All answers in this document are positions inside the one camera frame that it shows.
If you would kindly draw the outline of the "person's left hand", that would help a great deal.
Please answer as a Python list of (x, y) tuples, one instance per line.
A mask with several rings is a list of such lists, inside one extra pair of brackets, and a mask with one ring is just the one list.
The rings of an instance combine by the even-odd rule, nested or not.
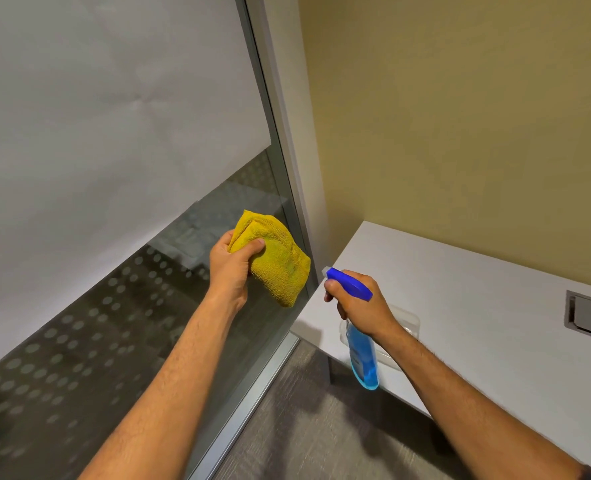
[(233, 230), (225, 233), (210, 252), (210, 286), (207, 292), (222, 306), (236, 314), (247, 301), (247, 277), (252, 259), (233, 259), (228, 246)]

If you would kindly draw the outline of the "person's right hand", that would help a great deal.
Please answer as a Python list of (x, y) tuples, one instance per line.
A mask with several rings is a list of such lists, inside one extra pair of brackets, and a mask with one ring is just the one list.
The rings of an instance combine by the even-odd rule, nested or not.
[(339, 315), (343, 320), (349, 319), (358, 330), (382, 347), (393, 336), (405, 331), (395, 320), (377, 282), (372, 277), (348, 269), (344, 269), (343, 272), (362, 282), (373, 294), (370, 301), (362, 301), (348, 295), (338, 282), (326, 280), (324, 301), (329, 303), (335, 299)]

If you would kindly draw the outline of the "yellow microfibre cloth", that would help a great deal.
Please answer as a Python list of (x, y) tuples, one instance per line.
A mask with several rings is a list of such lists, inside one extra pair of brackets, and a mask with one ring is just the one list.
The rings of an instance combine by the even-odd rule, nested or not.
[(291, 308), (308, 281), (310, 257), (300, 249), (277, 217), (244, 210), (227, 250), (236, 252), (256, 239), (263, 239), (265, 248), (252, 257), (251, 274), (279, 305)]

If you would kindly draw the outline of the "blue spray bottle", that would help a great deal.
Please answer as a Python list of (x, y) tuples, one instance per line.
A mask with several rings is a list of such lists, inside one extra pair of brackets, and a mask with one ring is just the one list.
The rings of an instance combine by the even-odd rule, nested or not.
[[(373, 296), (362, 282), (334, 267), (324, 267), (323, 276), (338, 282), (354, 298), (370, 301)], [(341, 332), (340, 337), (349, 348), (351, 369), (360, 385), (367, 390), (378, 389), (380, 380), (373, 340), (358, 330), (349, 319), (344, 321), (344, 332)]]

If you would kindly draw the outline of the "person's left forearm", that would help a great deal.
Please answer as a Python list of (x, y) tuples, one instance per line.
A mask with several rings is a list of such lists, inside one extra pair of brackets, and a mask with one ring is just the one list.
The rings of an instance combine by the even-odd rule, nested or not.
[(247, 299), (212, 286), (151, 384), (78, 480), (182, 480), (227, 334)]

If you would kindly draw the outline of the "person's right forearm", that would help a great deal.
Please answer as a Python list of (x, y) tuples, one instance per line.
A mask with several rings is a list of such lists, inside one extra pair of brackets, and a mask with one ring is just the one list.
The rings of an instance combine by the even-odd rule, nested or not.
[(384, 347), (477, 480), (588, 480), (590, 468), (510, 415), (407, 331)]

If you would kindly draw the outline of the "frosted glass partition panel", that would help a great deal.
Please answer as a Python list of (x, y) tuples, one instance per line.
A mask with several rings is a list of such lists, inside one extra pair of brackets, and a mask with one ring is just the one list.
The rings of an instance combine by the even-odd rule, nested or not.
[(0, 480), (76, 480), (244, 210), (284, 217), (236, 0), (0, 0)]

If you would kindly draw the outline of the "white desk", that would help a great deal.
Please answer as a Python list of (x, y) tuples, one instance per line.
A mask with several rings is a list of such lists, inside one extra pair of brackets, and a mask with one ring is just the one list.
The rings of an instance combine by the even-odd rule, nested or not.
[(366, 221), (333, 266), (374, 278), (438, 358), (591, 466), (591, 335), (564, 324), (590, 285)]

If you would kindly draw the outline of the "grey metal partition frame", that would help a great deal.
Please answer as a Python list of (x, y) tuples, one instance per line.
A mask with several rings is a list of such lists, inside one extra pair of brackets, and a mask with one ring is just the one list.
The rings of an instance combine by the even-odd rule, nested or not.
[[(324, 194), (319, 147), (310, 93), (299, 0), (236, 0), (272, 145), (268, 156), (277, 190), (286, 198), (284, 217), (291, 233), (312, 259), (307, 292), (321, 281), (320, 269), (332, 256), (330, 220)], [(205, 429), (214, 435), (199, 441), (183, 480), (211, 480), (222, 460), (298, 345), (291, 332), (298, 311), (277, 321), (277, 334), (259, 347), (259, 358), (241, 385), (245, 395), (235, 408), (219, 414), (224, 424)]]

